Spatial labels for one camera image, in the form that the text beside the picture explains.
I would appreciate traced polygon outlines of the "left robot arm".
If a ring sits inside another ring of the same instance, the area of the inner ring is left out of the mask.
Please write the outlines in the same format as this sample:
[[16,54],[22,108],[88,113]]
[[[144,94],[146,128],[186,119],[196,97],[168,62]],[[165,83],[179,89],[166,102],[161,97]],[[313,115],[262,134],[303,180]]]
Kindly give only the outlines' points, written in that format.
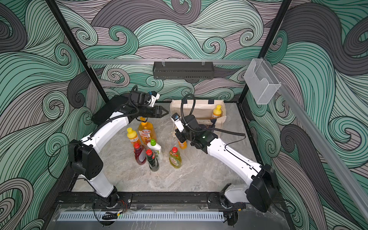
[[94,189],[107,207],[114,207],[119,196],[116,187],[103,172],[104,162],[101,150],[110,139],[134,119],[162,118],[169,111],[161,105],[156,105],[156,97],[150,100],[131,104],[124,96],[115,96],[105,104],[92,121],[98,128],[81,140],[72,140],[68,146],[69,165],[71,169],[85,179]]

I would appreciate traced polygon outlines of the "beige canvas shopping bag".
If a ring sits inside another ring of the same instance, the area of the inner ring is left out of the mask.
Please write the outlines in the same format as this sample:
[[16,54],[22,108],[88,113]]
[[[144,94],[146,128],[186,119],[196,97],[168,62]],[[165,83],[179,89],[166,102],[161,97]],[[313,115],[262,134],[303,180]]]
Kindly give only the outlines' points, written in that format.
[[[184,103],[183,111],[184,115],[189,115],[191,108],[193,105],[193,100],[187,99],[187,102]],[[213,110],[218,106],[221,105],[221,116],[217,118],[217,121],[215,122],[215,128],[223,129],[223,125],[226,121],[226,107],[223,100],[198,100],[196,99],[195,108],[193,111],[193,115],[195,116],[196,120],[200,125],[211,125],[211,119],[213,118]],[[175,113],[177,113],[179,116],[181,116],[180,113],[180,106],[181,106],[181,100],[172,100],[170,103],[170,113],[171,116]],[[173,124],[173,129],[171,131],[172,136],[175,136],[175,129],[176,126]]]

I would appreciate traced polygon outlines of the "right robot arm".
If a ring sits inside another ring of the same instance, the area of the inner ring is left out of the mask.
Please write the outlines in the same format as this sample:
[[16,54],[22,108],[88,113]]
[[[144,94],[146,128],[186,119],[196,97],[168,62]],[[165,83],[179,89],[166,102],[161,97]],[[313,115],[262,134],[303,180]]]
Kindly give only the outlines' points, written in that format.
[[197,122],[193,114],[194,105],[192,105],[189,114],[186,116],[184,114],[184,104],[188,97],[194,97],[194,95],[187,94],[184,96],[181,100],[180,113],[171,116],[176,126],[176,137],[180,141],[189,141],[191,146],[220,160],[244,181],[244,184],[228,184],[223,188],[219,193],[221,205],[226,209],[231,209],[237,203],[245,203],[252,205],[260,212],[266,213],[279,193],[279,183],[275,170],[269,164],[261,165],[244,157],[229,147],[216,132],[241,137],[245,137],[245,134],[215,127],[204,128]]

